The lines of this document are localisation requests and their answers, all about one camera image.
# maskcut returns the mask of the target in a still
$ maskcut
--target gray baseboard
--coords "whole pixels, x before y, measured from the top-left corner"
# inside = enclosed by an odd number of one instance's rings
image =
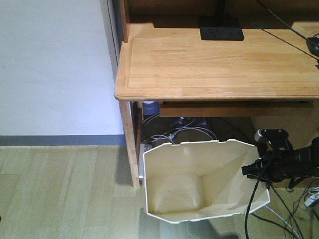
[[[0,146],[59,146],[59,145],[125,145],[119,135],[22,135],[0,136]]]

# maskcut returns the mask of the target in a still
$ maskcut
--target plastic bin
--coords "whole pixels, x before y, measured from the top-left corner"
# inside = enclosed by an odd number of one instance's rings
[[[246,213],[256,180],[243,176],[241,166],[258,158],[256,146],[234,139],[165,143],[145,152],[147,214],[180,223]],[[250,213],[269,202],[260,183]]]

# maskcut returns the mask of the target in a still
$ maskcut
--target cable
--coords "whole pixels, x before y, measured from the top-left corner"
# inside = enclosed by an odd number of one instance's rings
[[[296,227],[297,227],[297,229],[298,229],[298,232],[299,232],[300,237],[301,237],[302,239],[304,239],[304,236],[303,236],[303,234],[302,234],[302,232],[301,232],[301,230],[300,230],[300,227],[299,227],[299,225],[298,225],[298,223],[297,223],[297,221],[296,221],[296,219],[295,219],[295,217],[294,217],[294,214],[291,213],[291,211],[290,211],[289,208],[287,207],[285,201],[284,201],[283,198],[279,195],[279,193],[278,193],[277,190],[274,188],[274,186],[273,186],[273,185],[270,185],[270,187],[274,190],[274,192],[276,193],[276,195],[278,196],[278,198],[280,199],[280,201],[283,203],[283,205],[284,205],[285,208],[287,209],[287,211],[288,211],[288,213],[289,213],[289,219],[288,219],[288,220],[293,219],[293,221],[294,221],[294,223],[295,223],[295,225],[296,225]]]
[[[192,123],[194,123],[196,118],[193,118],[188,124],[184,125],[183,127],[173,128],[173,129],[170,129],[169,131],[166,131],[165,133],[155,134],[155,135],[150,136],[147,134],[147,126],[149,125],[150,122],[152,122],[158,116],[159,116],[159,114],[156,113],[142,122],[142,124],[144,125],[144,135],[148,137],[148,140],[145,140],[144,138],[142,138],[142,140],[144,140],[146,142],[155,142],[157,140],[168,139],[170,142],[175,144],[173,139],[175,138],[175,136],[178,133],[180,133],[184,130],[200,131],[203,134],[207,135],[210,138],[210,140],[217,140],[217,136],[211,130],[204,128],[204,127],[199,127],[199,126],[190,126]]]
[[[268,7],[266,7],[260,0],[256,0],[264,9],[266,9],[271,15],[273,15],[275,18],[277,18],[282,24],[284,24],[287,28],[289,28],[291,31],[293,31],[295,34],[303,38],[304,40],[310,42],[312,45],[319,47],[316,43],[309,40],[307,37],[303,36],[301,33],[294,30],[291,26],[289,26],[285,21],[283,21],[280,17],[278,17],[275,13],[273,13]]]
[[[276,222],[273,222],[273,221],[271,221],[271,220],[262,218],[262,217],[260,217],[260,216],[258,216],[258,215],[256,215],[256,214],[254,214],[254,213],[252,213],[251,215],[253,215],[254,217],[256,217],[256,218],[258,218],[258,219],[260,219],[260,220],[262,220],[262,221],[265,221],[265,222],[268,222],[268,223],[272,223],[272,224],[274,224],[274,225],[276,225],[276,226],[278,226],[278,227],[284,229],[285,231],[287,231],[287,232],[288,232],[289,234],[291,234],[295,239],[299,239],[299,237],[297,237],[296,235],[294,235],[290,230],[288,230],[286,227],[280,225],[279,223],[276,223]]]
[[[155,135],[152,135],[151,138],[155,139],[155,141],[162,140],[162,139],[168,139],[172,144],[175,144],[175,142],[170,137],[163,135],[163,134],[155,134]]]
[[[224,122],[227,123],[228,125],[232,126],[232,127],[235,128],[236,130],[238,130],[238,132],[240,132],[243,136],[245,136],[245,138],[248,140],[248,142],[249,142],[250,144],[252,144],[251,140],[248,138],[248,136],[247,136],[240,128],[236,127],[235,125],[233,125],[232,123],[230,123],[230,122],[224,120],[224,119],[221,118],[221,117],[216,117],[216,118],[219,119],[219,120],[221,120],[221,121],[224,121]]]
[[[266,207],[269,211],[271,211],[273,214],[275,214],[278,218],[280,218],[280,220],[283,221],[283,222],[286,224],[286,226],[288,226],[288,227],[293,231],[293,233],[299,238],[297,232],[293,229],[293,227],[292,227],[291,225],[289,225],[288,222],[286,222],[286,220],[285,220],[282,216],[279,215],[279,213],[277,213],[275,210],[271,209],[271,208],[268,207],[267,205],[265,205],[265,207]]]
[[[318,222],[319,222],[319,215],[316,213],[316,211],[314,210],[313,207],[311,207],[311,212],[312,214],[317,218]]]
[[[175,136],[176,136],[178,133],[180,133],[180,132],[182,132],[182,131],[184,131],[184,130],[189,130],[189,129],[200,131],[200,132],[204,133],[205,135],[207,135],[211,140],[215,140],[212,136],[210,136],[210,135],[209,135],[208,133],[206,133],[205,131],[200,130],[200,129],[195,128],[195,127],[181,128],[180,130],[176,131],[174,134],[175,134]]]
[[[250,197],[250,200],[249,200],[249,203],[248,203],[248,206],[247,206],[247,211],[246,211],[246,214],[245,214],[245,237],[246,239],[249,239],[249,235],[248,235],[248,216],[249,216],[249,210],[251,208],[251,205],[252,205],[252,202],[254,200],[254,197],[255,197],[255,193],[257,191],[257,187],[258,187],[258,184],[260,182],[260,180],[262,179],[266,169],[269,167],[269,165],[271,164],[271,162],[273,161],[273,159],[275,158],[275,153],[273,153],[269,159],[269,161],[267,162],[266,166],[263,168],[263,170],[261,171],[258,179],[257,179],[257,182],[255,184],[255,187],[253,189],[253,192],[251,194],[251,197]]]

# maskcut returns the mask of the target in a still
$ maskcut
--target wooden floor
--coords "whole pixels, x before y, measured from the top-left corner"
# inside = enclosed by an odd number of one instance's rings
[[[124,146],[0,147],[0,239],[243,239],[244,216],[171,225],[144,211],[144,189],[131,186]],[[302,189],[279,189],[289,206]],[[270,207],[287,217],[271,195]],[[280,222],[262,208],[256,214]],[[303,205],[305,239],[318,221]],[[249,217],[252,239],[284,239],[283,230]]]

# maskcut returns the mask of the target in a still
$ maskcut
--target desk top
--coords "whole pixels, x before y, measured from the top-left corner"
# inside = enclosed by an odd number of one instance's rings
[[[319,68],[305,40],[281,23],[269,24],[277,21],[272,16],[239,19],[244,41],[202,41],[192,17],[137,19],[130,24],[129,42],[122,43],[115,97],[122,101],[318,99]],[[269,27],[249,27],[252,19],[262,19]],[[174,22],[179,26],[172,27]],[[293,21],[292,27],[310,37],[319,32],[319,19]]]

